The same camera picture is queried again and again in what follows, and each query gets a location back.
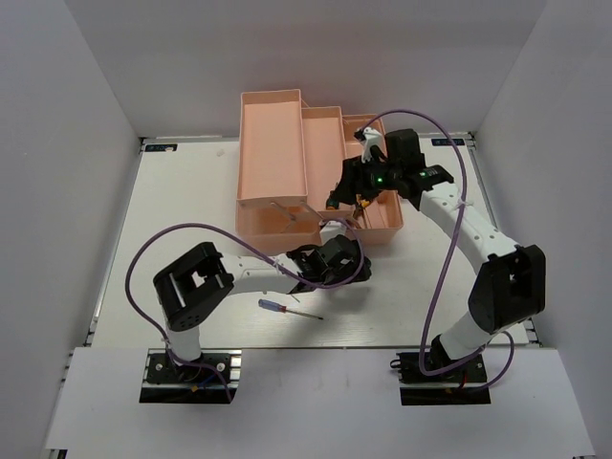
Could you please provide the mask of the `blue red handled screwdriver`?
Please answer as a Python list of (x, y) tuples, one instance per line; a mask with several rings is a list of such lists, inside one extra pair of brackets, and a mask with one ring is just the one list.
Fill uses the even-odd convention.
[(307, 318), (316, 319), (316, 320), (323, 320), (323, 317), (300, 312), (297, 310), (293, 310), (282, 304), (279, 304), (277, 302), (274, 302), (268, 299), (259, 299), (258, 306), (261, 309), (271, 311), (271, 312), (276, 312), (276, 313), (281, 313), (281, 314), (290, 314), (290, 315), (299, 316), (299, 317), (307, 317)]

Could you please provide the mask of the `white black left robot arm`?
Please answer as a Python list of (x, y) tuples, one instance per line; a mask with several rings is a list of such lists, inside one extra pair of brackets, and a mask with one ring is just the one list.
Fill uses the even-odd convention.
[(344, 235), (324, 245), (304, 245), (268, 264), (255, 256), (224, 256), (211, 242), (201, 243), (158, 272), (153, 284), (164, 311), (173, 352), (169, 370), (180, 381), (196, 379), (202, 370), (199, 326), (229, 295), (310, 293), (317, 285), (364, 282), (371, 261), (360, 245)]

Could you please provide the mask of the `stubby green orange screwdriver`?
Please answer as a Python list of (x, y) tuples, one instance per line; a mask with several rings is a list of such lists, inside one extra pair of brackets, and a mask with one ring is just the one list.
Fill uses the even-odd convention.
[(338, 210), (340, 206), (340, 202), (337, 199), (337, 196), (334, 191), (331, 191), (325, 204), (325, 208), (327, 210)]

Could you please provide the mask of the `pink plastic toolbox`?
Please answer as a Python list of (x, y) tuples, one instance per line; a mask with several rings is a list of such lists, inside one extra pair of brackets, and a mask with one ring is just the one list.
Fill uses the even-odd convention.
[(361, 155), (354, 132), (370, 115), (311, 107), (299, 90), (241, 96), (235, 229), (265, 254), (319, 244), (322, 218), (349, 218), (365, 245), (391, 242), (403, 227), (400, 198), (385, 191), (363, 213), (326, 206), (348, 158)]

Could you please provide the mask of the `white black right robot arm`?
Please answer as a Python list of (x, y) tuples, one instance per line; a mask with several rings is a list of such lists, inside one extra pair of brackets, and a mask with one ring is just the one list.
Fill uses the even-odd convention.
[(354, 137), (361, 155), (343, 161), (326, 206), (363, 208), (394, 191), (433, 221), (449, 237), (448, 251), (461, 252), (474, 269), (467, 312), (419, 352), (422, 374), (454, 381), (494, 337), (543, 310), (545, 255), (504, 235), (469, 205), (465, 183), (438, 164), (427, 165), (414, 130), (384, 135), (365, 127)]

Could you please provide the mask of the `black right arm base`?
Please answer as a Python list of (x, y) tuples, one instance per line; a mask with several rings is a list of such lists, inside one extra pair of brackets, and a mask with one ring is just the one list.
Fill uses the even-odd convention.
[(463, 368), (443, 375), (426, 376), (418, 366), (417, 352), (402, 352), (390, 363), (390, 369), (399, 377), (403, 406), (454, 406), (485, 405), (491, 403), (488, 388), (480, 389), (488, 382), (482, 357), (467, 363)]

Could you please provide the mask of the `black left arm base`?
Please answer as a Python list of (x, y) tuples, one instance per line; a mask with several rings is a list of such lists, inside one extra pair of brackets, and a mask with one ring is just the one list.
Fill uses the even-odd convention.
[[(225, 379), (232, 397), (238, 388), (241, 350), (204, 350), (201, 362)], [(162, 349), (151, 349), (145, 360), (139, 402), (141, 404), (229, 404), (218, 376), (210, 369), (180, 365)]]

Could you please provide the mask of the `yellow black pliers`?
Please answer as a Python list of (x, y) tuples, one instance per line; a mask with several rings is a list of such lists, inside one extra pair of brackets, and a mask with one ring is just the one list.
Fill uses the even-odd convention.
[(356, 203), (352, 214), (354, 226), (359, 228), (360, 221), (365, 221), (365, 210), (371, 205), (371, 201), (363, 198), (361, 195), (356, 195)]

